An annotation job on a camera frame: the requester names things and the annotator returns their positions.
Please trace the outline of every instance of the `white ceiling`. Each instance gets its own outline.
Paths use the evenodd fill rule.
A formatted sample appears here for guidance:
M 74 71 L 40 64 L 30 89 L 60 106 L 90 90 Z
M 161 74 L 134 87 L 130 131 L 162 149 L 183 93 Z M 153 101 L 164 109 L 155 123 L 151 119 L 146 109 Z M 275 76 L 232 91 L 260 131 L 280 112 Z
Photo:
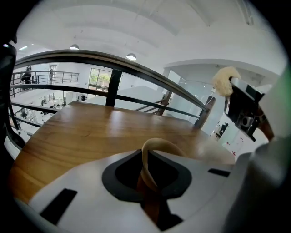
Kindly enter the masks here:
M 242 0 L 45 0 L 17 36 L 17 49 L 28 46 L 18 58 L 78 44 L 120 57 L 133 52 L 158 72 L 173 62 L 224 59 L 280 74 L 287 60 L 266 21 Z

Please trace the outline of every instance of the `metal railing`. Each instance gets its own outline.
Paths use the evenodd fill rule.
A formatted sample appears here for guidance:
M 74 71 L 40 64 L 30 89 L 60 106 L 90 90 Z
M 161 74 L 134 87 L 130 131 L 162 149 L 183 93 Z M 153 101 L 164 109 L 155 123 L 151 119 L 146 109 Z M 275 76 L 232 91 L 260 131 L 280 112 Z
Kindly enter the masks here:
M 10 89 L 10 97 L 15 97 L 17 94 L 29 91 L 28 84 L 51 84 L 55 85 L 64 82 L 77 82 L 79 73 L 66 71 L 22 71 L 12 74 L 11 85 L 22 85 L 15 90 Z
M 31 56 L 27 56 L 24 58 L 21 58 L 16 61 L 15 63 L 15 69 L 21 68 L 24 66 L 30 66 L 35 64 L 41 64 L 41 63 L 51 63 L 51 62 L 77 62 L 77 63 L 85 63 L 85 64 L 91 64 L 91 65 L 97 65 L 97 66 L 106 66 L 108 68 L 112 68 L 112 74 L 110 78 L 110 83 L 108 87 L 108 92 L 98 91 L 98 90 L 92 90 L 92 89 L 86 89 L 86 88 L 80 88 L 80 87 L 74 87 L 74 86 L 60 86 L 60 85 L 52 85 L 52 84 L 15 84 L 13 83 L 10 88 L 12 90 L 16 88 L 32 88 L 32 89 L 49 89 L 49 90 L 60 90 L 60 91 L 72 91 L 72 92 L 78 92 L 78 93 L 85 93 L 85 94 L 92 94 L 92 95 L 98 95 L 98 96 L 105 96 L 106 97 L 106 105 L 107 106 L 114 106 L 115 100 L 124 100 L 124 101 L 130 101 L 134 103 L 143 104 L 145 106 L 136 109 L 137 111 L 140 111 L 142 109 L 145 109 L 149 106 L 152 106 L 153 108 L 146 110 L 145 112 L 150 112 L 155 109 L 157 111 L 152 112 L 153 114 L 159 113 L 164 110 L 169 110 L 173 112 L 177 112 L 180 114 L 184 114 L 187 116 L 195 117 L 199 121 L 202 121 L 204 119 L 201 119 L 199 116 L 180 111 L 178 109 L 174 109 L 167 106 L 169 97 L 171 93 L 175 93 L 182 98 L 188 100 L 189 102 L 195 104 L 199 108 L 202 109 L 202 112 L 208 112 L 209 109 L 196 97 L 194 97 L 192 94 L 187 92 L 185 89 L 183 89 L 181 86 L 177 85 L 176 83 L 172 82 L 168 78 L 158 74 L 157 72 L 150 70 L 142 65 L 139 65 L 137 63 L 134 63 L 132 61 L 117 57 L 108 55 L 105 53 L 99 53 L 94 51 L 70 51 L 70 50 L 61 50 L 61 51 L 50 51 L 50 52 L 44 52 L 39 54 L 34 54 Z M 128 96 L 122 96 L 117 94 L 120 78 L 122 75 L 122 72 L 126 72 L 131 75 L 135 75 L 141 79 L 147 80 L 149 82 L 152 82 L 158 86 L 161 86 L 168 90 L 167 94 L 164 96 L 163 100 L 157 101 L 155 103 L 128 97 Z M 13 110 L 11 106 L 19 106 L 23 108 L 33 109 L 37 111 L 43 111 L 43 112 L 50 112 L 50 113 L 56 113 L 57 110 L 51 109 L 51 108 L 44 108 L 44 107 L 38 107 L 38 106 L 32 106 L 27 104 L 21 104 L 21 103 L 15 103 L 10 102 L 10 116 L 12 117 L 13 122 L 16 122 L 16 120 L 25 122 L 27 124 L 40 127 L 40 124 L 36 124 L 35 122 L 19 119 L 19 117 L 14 116 Z

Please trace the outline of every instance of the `black slot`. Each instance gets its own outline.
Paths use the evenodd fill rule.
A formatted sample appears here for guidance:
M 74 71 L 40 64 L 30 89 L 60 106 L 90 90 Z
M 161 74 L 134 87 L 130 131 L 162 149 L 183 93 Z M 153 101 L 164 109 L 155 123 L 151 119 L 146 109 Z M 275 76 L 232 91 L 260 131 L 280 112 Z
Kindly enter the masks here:
M 56 225 L 76 194 L 77 191 L 64 188 L 40 213 L 41 217 Z
M 230 174 L 230 172 L 219 170 L 219 169 L 215 169 L 215 168 L 209 169 L 208 172 L 216 174 L 218 176 L 222 176 L 222 177 L 228 177 L 229 174 Z

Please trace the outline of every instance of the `window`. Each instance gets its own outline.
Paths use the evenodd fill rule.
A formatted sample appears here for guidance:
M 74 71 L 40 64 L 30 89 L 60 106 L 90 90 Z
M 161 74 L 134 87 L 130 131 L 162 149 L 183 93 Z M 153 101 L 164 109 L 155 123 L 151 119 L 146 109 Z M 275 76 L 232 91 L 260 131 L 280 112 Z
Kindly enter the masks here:
M 90 78 L 89 78 L 89 89 L 99 90 L 99 91 L 107 91 L 110 83 L 112 72 L 99 70 L 95 68 L 91 68 Z
M 111 72 L 108 71 L 100 71 L 97 79 L 97 86 L 101 88 L 108 89 L 110 82 Z
M 92 68 L 91 69 L 91 73 L 90 73 L 90 81 L 89 81 L 89 84 L 96 85 L 97 79 L 98 79 L 98 75 L 99 75 L 99 70 Z

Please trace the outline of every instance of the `wooden tabletop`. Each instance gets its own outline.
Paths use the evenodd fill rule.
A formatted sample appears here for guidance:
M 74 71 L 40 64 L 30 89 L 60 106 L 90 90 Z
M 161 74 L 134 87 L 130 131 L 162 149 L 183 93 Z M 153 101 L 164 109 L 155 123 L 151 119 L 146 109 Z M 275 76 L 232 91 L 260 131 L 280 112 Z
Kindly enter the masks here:
M 9 187 L 28 203 L 34 194 L 71 168 L 141 149 L 164 138 L 194 159 L 233 164 L 233 155 L 189 121 L 72 102 L 52 116 L 26 143 L 10 171 Z

